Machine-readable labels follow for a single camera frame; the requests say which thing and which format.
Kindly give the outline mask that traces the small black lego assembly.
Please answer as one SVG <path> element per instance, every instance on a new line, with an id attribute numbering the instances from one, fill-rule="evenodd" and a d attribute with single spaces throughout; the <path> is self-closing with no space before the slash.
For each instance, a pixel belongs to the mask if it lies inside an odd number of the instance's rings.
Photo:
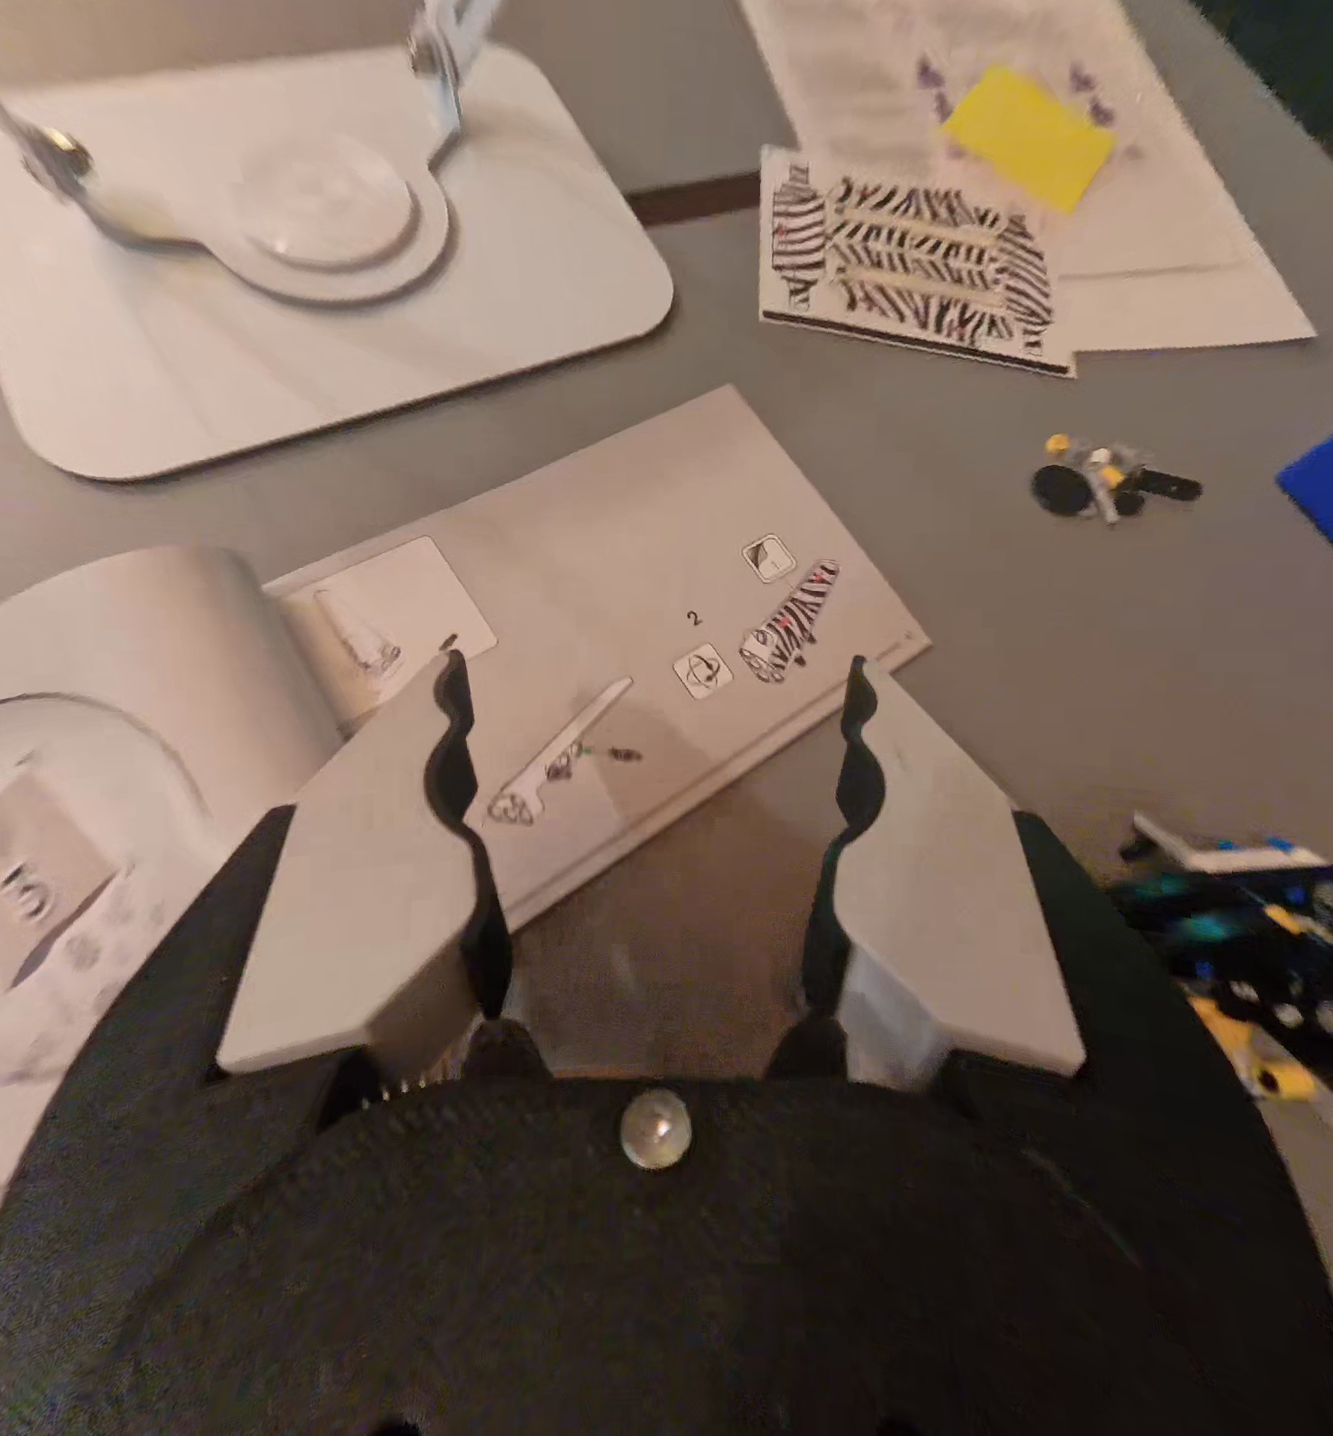
<path id="1" fill-rule="evenodd" d="M 1128 445 L 1094 444 L 1056 432 L 1030 479 L 1035 504 L 1055 518 L 1099 518 L 1113 527 L 1137 516 L 1147 501 L 1194 504 L 1203 485 L 1154 467 Z"/>

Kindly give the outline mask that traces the yellow sticky note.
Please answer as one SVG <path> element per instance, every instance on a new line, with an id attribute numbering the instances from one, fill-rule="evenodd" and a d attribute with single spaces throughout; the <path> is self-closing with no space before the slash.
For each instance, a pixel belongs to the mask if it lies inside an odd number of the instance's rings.
<path id="1" fill-rule="evenodd" d="M 985 68 L 939 129 L 962 155 L 1061 217 L 1076 210 L 1117 146 L 1110 128 L 1002 65 Z"/>

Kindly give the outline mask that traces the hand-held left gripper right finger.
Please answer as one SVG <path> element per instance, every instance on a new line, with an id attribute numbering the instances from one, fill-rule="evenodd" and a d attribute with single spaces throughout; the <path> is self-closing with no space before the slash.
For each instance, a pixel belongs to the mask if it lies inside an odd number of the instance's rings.
<path id="1" fill-rule="evenodd" d="M 1053 1078 L 1085 1058 L 1004 791 L 883 667 L 844 687 L 840 832 L 807 917 L 807 1014 L 843 1038 L 844 1075 L 896 1092 L 949 1057 Z"/>

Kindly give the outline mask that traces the open instruction booklet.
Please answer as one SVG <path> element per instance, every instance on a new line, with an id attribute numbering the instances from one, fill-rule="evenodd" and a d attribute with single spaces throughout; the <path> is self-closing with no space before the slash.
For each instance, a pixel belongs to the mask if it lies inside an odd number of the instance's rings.
<path id="1" fill-rule="evenodd" d="M 0 604 L 0 1206 L 66 1069 L 238 843 L 446 653 L 520 931 L 927 637 L 732 387 L 261 584 L 158 545 Z"/>

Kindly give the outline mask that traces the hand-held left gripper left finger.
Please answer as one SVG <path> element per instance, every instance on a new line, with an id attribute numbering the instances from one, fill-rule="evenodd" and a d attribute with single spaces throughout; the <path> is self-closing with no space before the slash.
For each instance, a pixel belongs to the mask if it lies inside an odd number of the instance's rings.
<path id="1" fill-rule="evenodd" d="M 483 840 L 466 662 L 436 656 L 297 793 L 216 1063 L 367 1051 L 390 1084 L 499 1021 L 512 943 Z"/>

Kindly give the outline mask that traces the yellow lego plane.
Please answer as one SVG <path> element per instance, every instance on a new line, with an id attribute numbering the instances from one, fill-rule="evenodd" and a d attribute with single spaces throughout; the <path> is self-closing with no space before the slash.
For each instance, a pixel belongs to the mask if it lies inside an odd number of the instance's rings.
<path id="1" fill-rule="evenodd" d="M 1257 1103 L 1333 1126 L 1333 862 L 1286 839 L 1200 845 L 1141 811 L 1107 888 Z"/>

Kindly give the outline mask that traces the zebra sticker sheet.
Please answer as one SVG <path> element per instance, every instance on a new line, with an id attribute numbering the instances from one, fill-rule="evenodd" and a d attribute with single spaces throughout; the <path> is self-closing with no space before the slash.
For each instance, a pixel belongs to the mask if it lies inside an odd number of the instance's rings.
<path id="1" fill-rule="evenodd" d="M 992 181 L 760 155 L 758 318 L 1074 376 L 1050 223 Z"/>

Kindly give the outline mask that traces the white paper sheet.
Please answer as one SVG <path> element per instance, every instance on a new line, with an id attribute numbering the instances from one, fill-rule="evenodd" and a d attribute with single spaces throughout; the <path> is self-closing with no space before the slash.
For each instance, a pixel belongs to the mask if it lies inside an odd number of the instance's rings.
<path id="1" fill-rule="evenodd" d="M 1317 336 L 1259 246 L 1121 3 L 743 3 L 806 154 L 870 175 L 999 181 L 944 123 L 993 68 L 1110 137 L 1067 212 L 1010 184 L 1045 223 L 1076 353 L 1306 343 Z"/>

